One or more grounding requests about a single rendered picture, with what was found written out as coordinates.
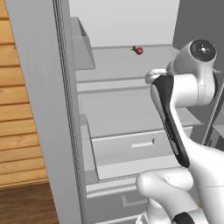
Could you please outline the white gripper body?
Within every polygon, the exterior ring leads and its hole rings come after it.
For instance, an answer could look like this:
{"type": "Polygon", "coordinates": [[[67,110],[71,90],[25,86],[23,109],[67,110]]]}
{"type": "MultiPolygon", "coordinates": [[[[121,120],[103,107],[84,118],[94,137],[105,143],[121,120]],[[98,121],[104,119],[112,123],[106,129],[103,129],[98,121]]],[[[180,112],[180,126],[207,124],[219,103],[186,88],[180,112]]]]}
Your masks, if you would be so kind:
{"type": "Polygon", "coordinates": [[[161,75],[167,75],[165,68],[152,69],[145,75],[145,83],[147,85],[150,85],[156,78],[158,78],[161,75]]]}

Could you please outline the red strawberry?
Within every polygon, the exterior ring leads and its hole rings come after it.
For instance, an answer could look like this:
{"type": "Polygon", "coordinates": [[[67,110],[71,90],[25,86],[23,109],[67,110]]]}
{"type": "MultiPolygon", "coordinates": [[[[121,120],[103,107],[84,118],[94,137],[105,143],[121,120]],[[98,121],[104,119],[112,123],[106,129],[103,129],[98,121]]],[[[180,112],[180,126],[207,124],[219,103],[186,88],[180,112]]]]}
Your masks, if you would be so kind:
{"type": "Polygon", "coordinates": [[[132,51],[135,52],[137,55],[141,55],[144,53],[144,49],[142,47],[132,46],[132,51]]]}

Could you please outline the grey fridge shelf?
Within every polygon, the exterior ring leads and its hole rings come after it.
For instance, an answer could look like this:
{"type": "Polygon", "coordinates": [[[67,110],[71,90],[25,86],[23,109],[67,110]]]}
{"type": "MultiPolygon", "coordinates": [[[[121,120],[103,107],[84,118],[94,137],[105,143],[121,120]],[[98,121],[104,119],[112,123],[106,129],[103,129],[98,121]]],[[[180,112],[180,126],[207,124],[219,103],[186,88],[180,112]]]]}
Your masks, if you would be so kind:
{"type": "Polygon", "coordinates": [[[178,50],[171,45],[146,45],[137,55],[131,47],[95,48],[95,69],[76,71],[78,83],[143,78],[150,70],[166,68],[178,50]]]}
{"type": "Polygon", "coordinates": [[[80,94],[79,103],[92,137],[163,128],[148,88],[80,94]]]}

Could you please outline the grey fridge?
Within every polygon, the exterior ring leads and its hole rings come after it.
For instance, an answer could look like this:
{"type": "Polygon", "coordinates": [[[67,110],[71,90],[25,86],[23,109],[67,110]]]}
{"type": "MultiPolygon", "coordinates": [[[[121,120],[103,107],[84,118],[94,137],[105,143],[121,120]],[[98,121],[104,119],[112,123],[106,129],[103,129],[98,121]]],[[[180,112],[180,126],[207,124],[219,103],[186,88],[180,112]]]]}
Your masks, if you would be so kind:
{"type": "MultiPolygon", "coordinates": [[[[70,17],[77,17],[95,48],[172,46],[180,0],[69,0],[70,17]]],[[[77,82],[79,95],[148,88],[143,78],[77,82]]],[[[191,138],[193,128],[202,124],[189,110],[178,108],[184,132],[191,138]]],[[[81,112],[81,140],[86,185],[96,184],[99,178],[90,126],[81,112]]],[[[136,224],[139,215],[125,218],[124,224],[136,224]]]]}

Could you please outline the grey fridge right door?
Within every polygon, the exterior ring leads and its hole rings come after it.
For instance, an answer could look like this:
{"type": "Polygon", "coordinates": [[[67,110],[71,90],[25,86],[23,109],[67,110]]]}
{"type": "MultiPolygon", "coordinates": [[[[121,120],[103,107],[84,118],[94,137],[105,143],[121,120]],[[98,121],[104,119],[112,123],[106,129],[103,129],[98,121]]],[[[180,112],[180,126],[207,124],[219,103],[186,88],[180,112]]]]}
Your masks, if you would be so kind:
{"type": "Polygon", "coordinates": [[[219,91],[213,101],[202,107],[188,110],[202,122],[192,129],[191,139],[197,143],[224,149],[224,134],[215,128],[224,129],[224,0],[180,0],[178,17],[172,45],[181,49],[194,39],[205,39],[216,49],[214,63],[219,91]]]}

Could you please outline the grey fridge door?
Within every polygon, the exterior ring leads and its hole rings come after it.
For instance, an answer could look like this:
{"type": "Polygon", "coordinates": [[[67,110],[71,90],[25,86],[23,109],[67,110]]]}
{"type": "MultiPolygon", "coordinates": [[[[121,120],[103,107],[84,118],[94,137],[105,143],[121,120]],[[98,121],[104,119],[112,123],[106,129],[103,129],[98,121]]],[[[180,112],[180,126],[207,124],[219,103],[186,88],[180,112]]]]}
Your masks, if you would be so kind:
{"type": "Polygon", "coordinates": [[[68,0],[5,0],[59,224],[89,224],[68,0]]]}
{"type": "Polygon", "coordinates": [[[215,128],[224,129],[224,0],[180,0],[178,17],[172,45],[181,49],[194,39],[205,39],[216,49],[214,63],[219,91],[213,101],[202,107],[188,110],[202,122],[192,129],[191,139],[197,143],[224,149],[224,134],[215,128]]]}

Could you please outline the grey fridge drawer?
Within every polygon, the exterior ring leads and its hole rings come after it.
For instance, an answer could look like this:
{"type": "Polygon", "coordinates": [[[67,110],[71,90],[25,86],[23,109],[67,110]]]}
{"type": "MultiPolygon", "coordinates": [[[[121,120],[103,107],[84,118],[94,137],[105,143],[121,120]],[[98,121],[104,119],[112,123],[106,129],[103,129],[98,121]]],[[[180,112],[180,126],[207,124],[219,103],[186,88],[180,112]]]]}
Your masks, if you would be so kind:
{"type": "Polygon", "coordinates": [[[91,135],[91,138],[100,179],[178,166],[163,129],[114,136],[91,135]],[[155,138],[152,146],[133,149],[130,147],[152,138],[155,138]]]}
{"type": "Polygon", "coordinates": [[[121,196],[128,201],[147,200],[136,188],[136,175],[102,179],[87,185],[88,213],[91,224],[124,224],[125,218],[139,215],[147,202],[138,206],[122,207],[121,196]]]}

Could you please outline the grey fridge left door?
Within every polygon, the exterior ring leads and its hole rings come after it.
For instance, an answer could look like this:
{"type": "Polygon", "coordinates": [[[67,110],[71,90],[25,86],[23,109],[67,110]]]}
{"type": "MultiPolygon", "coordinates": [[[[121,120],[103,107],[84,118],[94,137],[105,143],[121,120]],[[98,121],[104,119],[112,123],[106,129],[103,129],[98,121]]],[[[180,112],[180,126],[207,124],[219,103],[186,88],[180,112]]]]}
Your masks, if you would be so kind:
{"type": "Polygon", "coordinates": [[[59,224],[89,224],[68,0],[5,0],[59,224]]]}

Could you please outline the grey door bin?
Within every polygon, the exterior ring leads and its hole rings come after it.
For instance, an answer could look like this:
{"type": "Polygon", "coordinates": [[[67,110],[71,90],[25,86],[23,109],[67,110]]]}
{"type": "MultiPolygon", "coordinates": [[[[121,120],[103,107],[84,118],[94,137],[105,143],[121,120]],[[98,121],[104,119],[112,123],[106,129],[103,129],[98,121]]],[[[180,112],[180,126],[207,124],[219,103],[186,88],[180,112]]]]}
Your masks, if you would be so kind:
{"type": "Polygon", "coordinates": [[[95,60],[89,37],[77,17],[71,18],[71,28],[75,68],[77,70],[95,69],[95,60]]]}

